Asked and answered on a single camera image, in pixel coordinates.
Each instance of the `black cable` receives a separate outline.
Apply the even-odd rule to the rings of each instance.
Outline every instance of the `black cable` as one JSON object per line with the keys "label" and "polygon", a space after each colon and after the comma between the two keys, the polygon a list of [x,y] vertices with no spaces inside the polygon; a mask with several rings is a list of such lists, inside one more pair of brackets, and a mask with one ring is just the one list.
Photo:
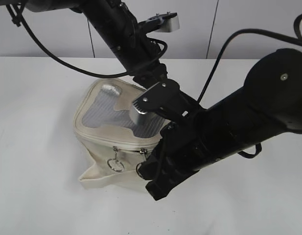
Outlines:
{"label": "black cable", "polygon": [[293,23],[293,29],[298,39],[302,40],[302,34],[300,30],[300,25],[302,22],[302,14],[296,17]]}
{"label": "black cable", "polygon": [[280,40],[280,41],[283,41],[283,42],[287,42],[287,43],[290,43],[290,44],[294,44],[294,45],[297,45],[297,46],[301,46],[302,47],[302,40],[301,39],[297,39],[297,38],[293,38],[293,37],[289,37],[289,36],[286,36],[286,35],[283,35],[283,34],[279,34],[279,33],[275,33],[275,32],[271,32],[271,31],[267,31],[267,30],[264,30],[264,29],[256,29],[256,28],[247,28],[247,29],[242,29],[242,30],[239,30],[237,32],[235,32],[233,35],[231,35],[227,40],[226,42],[224,43],[223,47],[221,48],[218,56],[217,56],[217,59],[215,61],[215,64],[209,74],[209,77],[201,91],[201,94],[199,96],[199,98],[197,99],[197,101],[200,103],[202,101],[202,98],[210,84],[210,81],[212,80],[213,78],[213,75],[217,69],[217,66],[220,62],[220,59],[222,57],[222,55],[224,54],[228,44],[232,41],[232,39],[234,39],[236,36],[238,35],[241,35],[241,34],[249,34],[249,33],[252,33],[252,34],[259,34],[259,35],[263,35],[263,36],[266,36],[266,37],[269,37],[269,38],[274,38],[274,39],[277,39],[277,40]]}
{"label": "black cable", "polygon": [[163,45],[163,49],[160,51],[160,53],[154,58],[152,59],[150,62],[148,62],[146,65],[143,65],[139,68],[137,68],[136,70],[132,70],[132,71],[127,71],[127,72],[122,72],[122,73],[118,73],[118,74],[111,74],[111,75],[105,75],[105,74],[98,74],[98,73],[93,73],[93,72],[89,72],[89,71],[86,71],[86,70],[83,70],[83,69],[80,69],[78,67],[75,67],[61,59],[59,59],[57,56],[55,56],[54,54],[52,54],[40,41],[39,39],[34,35],[34,33],[32,32],[32,30],[30,29],[29,25],[27,24],[27,22],[25,21],[23,15],[21,14],[18,6],[16,4],[13,4],[12,5],[14,10],[16,11],[17,13],[17,16],[19,17],[20,19],[20,22],[23,24],[25,30],[28,32],[29,36],[32,38],[32,40],[38,45],[38,47],[45,53],[47,54],[49,57],[51,57],[53,60],[55,60],[56,62],[60,63],[61,65],[63,66],[66,66],[72,70],[75,70],[77,72],[80,72],[80,73],[83,73],[85,75],[88,75],[88,76],[92,76],[92,77],[97,77],[97,78],[118,78],[118,77],[124,77],[124,76],[127,76],[127,75],[131,75],[131,74],[134,74],[142,69],[145,69],[146,67],[148,67],[150,64],[154,63],[155,61],[157,61],[158,59],[160,59],[164,54],[165,52],[167,51],[168,49],[168,45],[167,43],[165,43],[164,41],[161,41],[161,40],[158,40],[158,39],[153,39],[153,38],[150,38],[150,40],[160,44],[160,45]]}
{"label": "black cable", "polygon": [[93,46],[93,40],[92,40],[92,34],[91,34],[91,29],[90,29],[90,22],[87,19],[88,22],[88,30],[89,30],[89,35],[90,35],[90,41],[91,41],[91,47],[92,47],[92,53],[93,53],[93,58],[95,58],[95,51],[94,51],[94,46]]}

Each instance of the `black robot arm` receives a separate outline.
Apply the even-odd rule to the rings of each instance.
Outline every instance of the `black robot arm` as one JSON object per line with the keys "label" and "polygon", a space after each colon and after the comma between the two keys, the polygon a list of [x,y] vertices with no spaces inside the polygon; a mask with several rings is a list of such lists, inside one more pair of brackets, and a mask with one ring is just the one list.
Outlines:
{"label": "black robot arm", "polygon": [[146,35],[167,26],[177,13],[156,15],[138,23],[121,0],[0,0],[0,5],[8,6],[13,14],[9,5],[15,8],[18,2],[33,12],[70,8],[83,13],[125,69],[132,71],[129,75],[135,82],[149,88],[167,79],[166,66],[158,60],[160,40]]}
{"label": "black robot arm", "polygon": [[183,121],[162,130],[160,144],[139,168],[144,179],[152,180],[146,188],[155,200],[203,167],[235,153],[250,158],[241,151],[281,133],[302,134],[302,53],[280,49],[261,59],[230,96],[186,117],[182,111]]}
{"label": "black robot arm", "polygon": [[[146,36],[176,13],[138,23],[120,0],[0,0],[0,5],[15,8],[18,2],[35,12],[70,8],[84,13],[123,66],[133,71],[134,81],[148,88],[133,105],[171,120],[161,130],[160,143],[137,168],[142,178],[150,180],[146,188],[155,200],[203,167],[235,153],[252,158],[261,151],[262,141],[281,133],[302,134],[302,53],[297,50],[280,49],[266,56],[250,70],[242,88],[204,109],[167,78],[166,66],[158,60],[158,41]],[[207,85],[235,36],[257,33],[302,46],[301,20],[302,15],[295,23],[298,39],[260,29],[234,33],[223,46]],[[243,152],[254,145],[256,154]]]}

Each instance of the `screw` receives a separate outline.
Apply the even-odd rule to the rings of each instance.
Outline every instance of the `screw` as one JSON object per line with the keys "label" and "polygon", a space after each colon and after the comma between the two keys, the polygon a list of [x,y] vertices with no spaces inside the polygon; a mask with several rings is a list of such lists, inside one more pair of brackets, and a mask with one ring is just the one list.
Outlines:
{"label": "screw", "polygon": [[283,75],[281,75],[280,79],[281,79],[281,81],[285,81],[288,79],[288,77],[289,77],[289,75],[287,73],[284,73]]}

